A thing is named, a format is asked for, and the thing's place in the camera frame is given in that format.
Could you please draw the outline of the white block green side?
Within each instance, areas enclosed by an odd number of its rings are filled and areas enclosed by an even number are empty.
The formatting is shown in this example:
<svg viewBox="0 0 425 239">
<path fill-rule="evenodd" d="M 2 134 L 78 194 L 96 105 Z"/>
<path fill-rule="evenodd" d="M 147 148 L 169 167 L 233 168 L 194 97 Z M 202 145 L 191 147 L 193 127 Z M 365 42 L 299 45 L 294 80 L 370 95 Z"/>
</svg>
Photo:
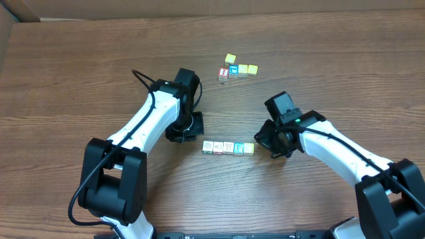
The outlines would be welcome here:
<svg viewBox="0 0 425 239">
<path fill-rule="evenodd" d="M 203 141 L 203 153 L 213 154 L 213 141 Z"/>
</svg>

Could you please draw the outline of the lone yellow block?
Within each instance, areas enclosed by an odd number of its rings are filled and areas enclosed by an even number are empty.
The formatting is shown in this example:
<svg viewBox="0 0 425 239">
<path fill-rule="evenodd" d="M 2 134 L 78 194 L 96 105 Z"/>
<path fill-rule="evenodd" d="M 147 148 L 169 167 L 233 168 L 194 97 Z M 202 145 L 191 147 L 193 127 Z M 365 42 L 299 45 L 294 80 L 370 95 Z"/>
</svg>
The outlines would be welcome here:
<svg viewBox="0 0 425 239">
<path fill-rule="evenodd" d="M 255 145 L 253 143 L 244 143 L 243 155 L 253 155 Z"/>
</svg>

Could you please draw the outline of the white block red side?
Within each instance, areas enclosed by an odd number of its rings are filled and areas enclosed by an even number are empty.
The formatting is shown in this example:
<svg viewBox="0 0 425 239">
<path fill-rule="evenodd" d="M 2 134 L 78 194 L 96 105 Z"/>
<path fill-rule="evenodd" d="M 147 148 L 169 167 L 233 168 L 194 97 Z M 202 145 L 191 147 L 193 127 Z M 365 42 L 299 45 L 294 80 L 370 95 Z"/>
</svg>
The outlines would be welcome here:
<svg viewBox="0 0 425 239">
<path fill-rule="evenodd" d="M 223 146 L 224 146 L 224 143 L 223 142 L 221 142 L 221 141 L 214 141 L 213 142 L 212 152 L 214 154 L 217 154 L 217 155 L 222 155 L 223 154 Z"/>
</svg>

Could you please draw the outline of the blue letter P block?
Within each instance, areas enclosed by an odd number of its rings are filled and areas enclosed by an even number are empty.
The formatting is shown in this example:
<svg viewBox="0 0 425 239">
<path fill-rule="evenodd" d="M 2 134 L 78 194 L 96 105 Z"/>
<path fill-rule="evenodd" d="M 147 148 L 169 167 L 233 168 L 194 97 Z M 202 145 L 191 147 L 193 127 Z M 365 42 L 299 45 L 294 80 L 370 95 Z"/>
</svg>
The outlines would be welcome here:
<svg viewBox="0 0 425 239">
<path fill-rule="evenodd" d="M 235 142 L 233 154 L 234 155 L 244 155 L 244 143 Z"/>
</svg>

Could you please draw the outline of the white letter W block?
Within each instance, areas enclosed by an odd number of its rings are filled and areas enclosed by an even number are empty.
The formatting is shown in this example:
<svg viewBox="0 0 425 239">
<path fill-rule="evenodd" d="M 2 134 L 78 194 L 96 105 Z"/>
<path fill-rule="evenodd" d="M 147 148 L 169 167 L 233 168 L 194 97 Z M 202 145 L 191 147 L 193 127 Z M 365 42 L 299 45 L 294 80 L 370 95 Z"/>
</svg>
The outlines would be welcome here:
<svg viewBox="0 0 425 239">
<path fill-rule="evenodd" d="M 234 143 L 233 142 L 224 142 L 222 152 L 224 154 L 232 155 L 234 153 Z"/>
</svg>

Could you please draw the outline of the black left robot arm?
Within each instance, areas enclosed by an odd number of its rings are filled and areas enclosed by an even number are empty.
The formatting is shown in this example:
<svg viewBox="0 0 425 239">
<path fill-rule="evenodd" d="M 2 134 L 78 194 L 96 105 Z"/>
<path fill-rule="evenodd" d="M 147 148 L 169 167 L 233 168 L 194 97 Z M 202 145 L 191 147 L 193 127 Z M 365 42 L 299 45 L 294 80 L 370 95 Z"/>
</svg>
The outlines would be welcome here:
<svg viewBox="0 0 425 239">
<path fill-rule="evenodd" d="M 117 133 L 87 144 L 68 217 L 78 226 L 109 226 L 111 238 L 150 239 L 157 233 L 143 213 L 147 156 L 161 135 L 184 143 L 204 133 L 202 113 L 194 111 L 202 84 L 195 72 L 185 68 L 173 81 L 153 80 L 137 70 L 132 73 L 147 88 L 147 99 Z"/>
</svg>

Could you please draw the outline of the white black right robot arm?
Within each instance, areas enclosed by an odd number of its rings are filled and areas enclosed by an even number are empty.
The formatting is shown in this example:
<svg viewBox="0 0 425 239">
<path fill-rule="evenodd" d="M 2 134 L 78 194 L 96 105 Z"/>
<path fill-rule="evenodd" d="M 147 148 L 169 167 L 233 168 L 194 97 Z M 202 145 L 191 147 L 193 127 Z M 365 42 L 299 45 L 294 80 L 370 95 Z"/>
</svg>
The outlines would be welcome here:
<svg viewBox="0 0 425 239">
<path fill-rule="evenodd" d="M 254 136 L 273 159 L 300 151 L 325 163 L 355 190 L 358 215 L 322 238 L 423 238 L 424 178 L 410 160 L 367 151 L 316 111 L 302 113 L 286 92 L 264 103 L 271 118 Z"/>
</svg>

